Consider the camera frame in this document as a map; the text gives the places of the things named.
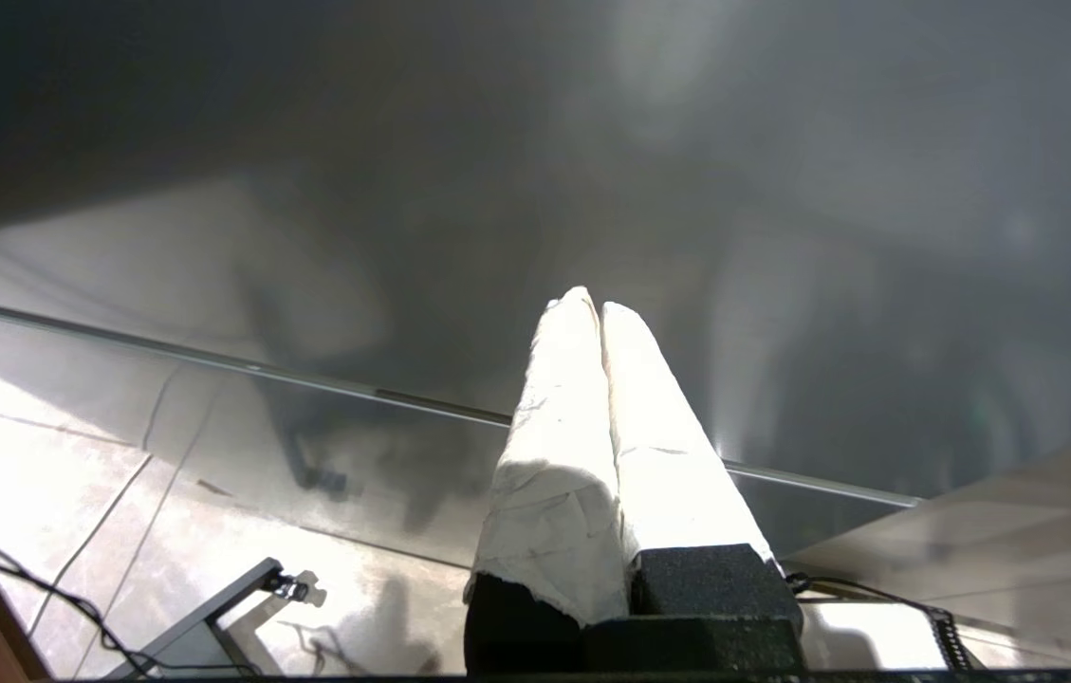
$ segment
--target white fabric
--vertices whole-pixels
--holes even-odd
[[[473,566],[583,625],[627,614],[607,393],[599,316],[577,287],[536,329]]]
[[[608,302],[602,329],[625,566],[645,549],[735,544],[773,561],[648,325]]]

